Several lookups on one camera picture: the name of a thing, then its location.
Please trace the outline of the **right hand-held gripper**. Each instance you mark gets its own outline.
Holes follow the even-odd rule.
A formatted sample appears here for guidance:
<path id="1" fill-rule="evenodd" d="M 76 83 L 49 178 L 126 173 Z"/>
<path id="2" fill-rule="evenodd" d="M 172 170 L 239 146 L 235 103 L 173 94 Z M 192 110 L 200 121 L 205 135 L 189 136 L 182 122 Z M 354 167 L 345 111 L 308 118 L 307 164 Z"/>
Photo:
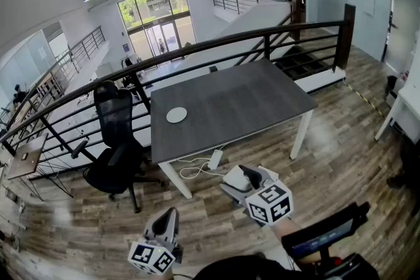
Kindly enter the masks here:
<path id="1" fill-rule="evenodd" d="M 220 183 L 222 191 L 237 204 L 247 205 L 250 217 L 262 225 L 273 226 L 293 212 L 291 190 L 279 179 L 278 174 L 262 166 L 239 165 L 243 175 L 253 187 L 240 190 L 227 183 Z"/>

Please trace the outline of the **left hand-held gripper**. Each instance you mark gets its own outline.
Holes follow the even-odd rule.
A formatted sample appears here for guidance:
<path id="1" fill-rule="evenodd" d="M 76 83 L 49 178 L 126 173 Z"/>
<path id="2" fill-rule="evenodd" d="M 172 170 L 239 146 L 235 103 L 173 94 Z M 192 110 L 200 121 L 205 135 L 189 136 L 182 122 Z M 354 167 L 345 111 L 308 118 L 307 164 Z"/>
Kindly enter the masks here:
<path id="1" fill-rule="evenodd" d="M 143 236 L 131 244 L 128 263 L 150 275 L 165 275 L 173 264 L 181 264 L 183 248 L 178 243 L 179 212 L 175 207 L 154 214 Z"/>

